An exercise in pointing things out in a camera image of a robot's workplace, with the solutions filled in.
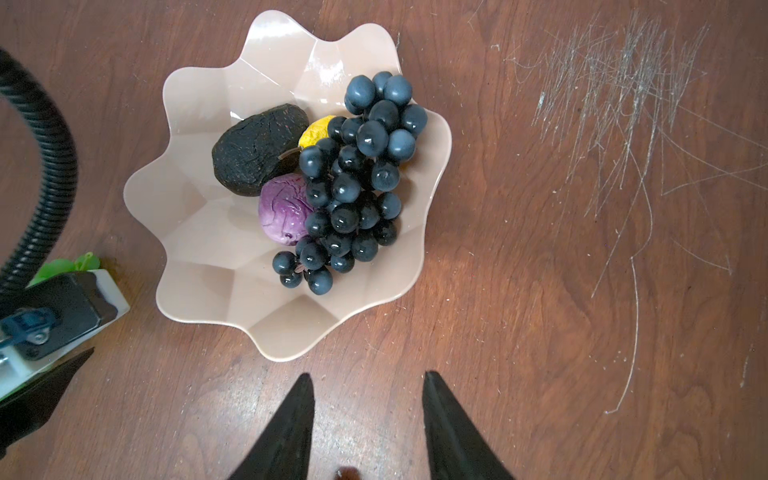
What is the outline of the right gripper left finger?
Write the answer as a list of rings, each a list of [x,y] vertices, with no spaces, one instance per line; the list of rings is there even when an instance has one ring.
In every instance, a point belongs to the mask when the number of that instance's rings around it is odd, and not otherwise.
[[[303,373],[230,479],[307,479],[314,414],[313,382]]]

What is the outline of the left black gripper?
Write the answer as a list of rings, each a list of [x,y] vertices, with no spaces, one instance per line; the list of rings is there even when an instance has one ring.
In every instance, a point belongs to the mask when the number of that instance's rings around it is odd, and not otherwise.
[[[48,422],[73,377],[93,352],[90,348],[79,353],[1,401],[1,458],[12,444]]]

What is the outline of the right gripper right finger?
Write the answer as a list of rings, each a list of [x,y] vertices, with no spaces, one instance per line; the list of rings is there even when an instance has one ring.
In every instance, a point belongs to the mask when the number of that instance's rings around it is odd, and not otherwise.
[[[514,479],[436,371],[425,373],[422,406],[432,479]]]

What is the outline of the dark cherry pair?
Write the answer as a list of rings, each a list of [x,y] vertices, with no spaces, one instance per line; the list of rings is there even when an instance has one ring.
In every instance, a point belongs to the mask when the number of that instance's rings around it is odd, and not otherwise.
[[[341,466],[336,470],[334,480],[361,480],[360,471],[352,466]]]

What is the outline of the purple plum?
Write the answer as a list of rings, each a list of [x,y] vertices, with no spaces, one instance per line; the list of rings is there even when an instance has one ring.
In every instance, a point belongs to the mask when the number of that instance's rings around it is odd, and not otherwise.
[[[290,173],[269,180],[259,196],[259,220],[266,236],[294,246],[307,236],[307,218],[314,212],[306,194],[302,174]]]

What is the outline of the dark blue grape bunch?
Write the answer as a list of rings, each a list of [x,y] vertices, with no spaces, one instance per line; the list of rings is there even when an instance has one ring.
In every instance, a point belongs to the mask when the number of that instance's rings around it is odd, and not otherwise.
[[[314,212],[305,223],[308,235],[272,259],[284,287],[306,283],[315,295],[331,290],[334,274],[373,261],[396,242],[400,168],[415,155],[428,123],[411,82],[388,71],[353,77],[344,104],[348,113],[329,123],[328,138],[293,150]]]

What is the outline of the black avocado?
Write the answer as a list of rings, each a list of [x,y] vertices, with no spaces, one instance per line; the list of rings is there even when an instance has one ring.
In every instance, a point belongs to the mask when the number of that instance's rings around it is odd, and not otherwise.
[[[215,178],[235,195],[260,195],[268,181],[298,168],[298,155],[289,151],[309,125],[306,112],[289,103],[240,121],[212,148]]]

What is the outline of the yellow lemon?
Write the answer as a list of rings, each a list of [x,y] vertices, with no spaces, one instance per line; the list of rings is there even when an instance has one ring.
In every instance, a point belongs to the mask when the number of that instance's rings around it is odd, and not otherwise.
[[[328,125],[335,118],[334,115],[325,116],[311,123],[301,134],[298,147],[301,150],[316,145],[320,140],[329,137]]]

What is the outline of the green grape bunch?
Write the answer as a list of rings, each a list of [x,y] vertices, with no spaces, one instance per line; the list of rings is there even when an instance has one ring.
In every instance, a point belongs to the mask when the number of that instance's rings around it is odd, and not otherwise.
[[[44,282],[54,276],[70,273],[98,270],[101,268],[101,260],[92,252],[87,252],[75,260],[54,259],[45,263],[34,275],[27,287]]]

